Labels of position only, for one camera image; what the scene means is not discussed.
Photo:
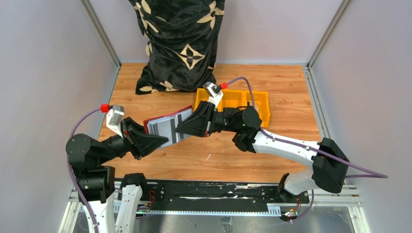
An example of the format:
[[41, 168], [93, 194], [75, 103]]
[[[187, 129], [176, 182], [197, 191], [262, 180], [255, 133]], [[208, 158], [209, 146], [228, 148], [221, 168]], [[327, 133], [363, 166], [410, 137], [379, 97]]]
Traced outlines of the red leather card holder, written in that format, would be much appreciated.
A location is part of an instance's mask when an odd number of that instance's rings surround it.
[[161, 148], [166, 148], [173, 144], [179, 143], [190, 137], [189, 134], [178, 133], [176, 128], [183, 120], [187, 119], [193, 113], [192, 105], [172, 114], [163, 115], [143, 121], [145, 132], [151, 135], [163, 136], [168, 138]]

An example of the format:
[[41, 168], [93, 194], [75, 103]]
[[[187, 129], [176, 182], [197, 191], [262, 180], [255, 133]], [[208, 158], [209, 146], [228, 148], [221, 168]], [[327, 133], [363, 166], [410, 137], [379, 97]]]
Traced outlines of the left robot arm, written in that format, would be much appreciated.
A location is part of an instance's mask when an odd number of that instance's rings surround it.
[[127, 153], [140, 160], [167, 142], [166, 137], [147, 134], [130, 117], [120, 122], [120, 134], [104, 141], [83, 133], [71, 136], [66, 143], [69, 170], [86, 208], [91, 233], [133, 232], [138, 203], [149, 194], [143, 173], [125, 175], [120, 185], [120, 209], [115, 215], [115, 168], [104, 163]]

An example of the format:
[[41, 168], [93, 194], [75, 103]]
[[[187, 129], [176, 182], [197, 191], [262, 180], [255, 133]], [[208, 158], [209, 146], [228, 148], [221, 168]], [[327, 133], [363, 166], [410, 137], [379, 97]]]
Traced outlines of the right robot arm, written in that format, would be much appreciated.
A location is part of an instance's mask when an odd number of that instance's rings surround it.
[[339, 194], [343, 188], [349, 162], [346, 155], [330, 138], [321, 142], [300, 141], [261, 129], [262, 121], [252, 106], [224, 108], [219, 112], [208, 101], [176, 127], [178, 133], [208, 137], [222, 131], [234, 132], [232, 141], [241, 151], [280, 156], [307, 167], [306, 170], [282, 176], [278, 198], [291, 202], [298, 194], [311, 189], [322, 189]]

